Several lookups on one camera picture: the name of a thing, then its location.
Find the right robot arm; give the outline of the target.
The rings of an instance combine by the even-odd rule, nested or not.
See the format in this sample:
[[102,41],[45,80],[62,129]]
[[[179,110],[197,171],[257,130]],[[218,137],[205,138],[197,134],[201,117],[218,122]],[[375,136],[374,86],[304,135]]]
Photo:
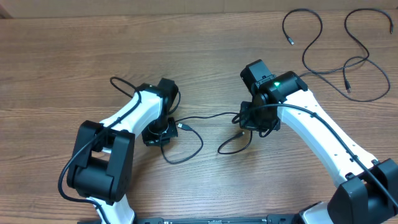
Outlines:
[[252,100],[242,102],[234,122],[269,134],[292,128],[330,175],[336,192],[287,218],[287,223],[383,223],[397,215],[397,164],[383,162],[356,144],[322,109],[294,72],[278,77],[262,60],[240,74]]

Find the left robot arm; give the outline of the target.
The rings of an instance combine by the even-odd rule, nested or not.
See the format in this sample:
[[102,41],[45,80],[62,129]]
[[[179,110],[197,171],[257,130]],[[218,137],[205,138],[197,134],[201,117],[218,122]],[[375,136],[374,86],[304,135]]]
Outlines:
[[83,122],[73,154],[60,175],[79,195],[77,202],[97,210],[98,223],[136,223],[126,192],[132,177],[135,140],[146,146],[163,146],[177,137],[170,109],[178,94],[173,80],[142,84],[118,112],[99,123]]

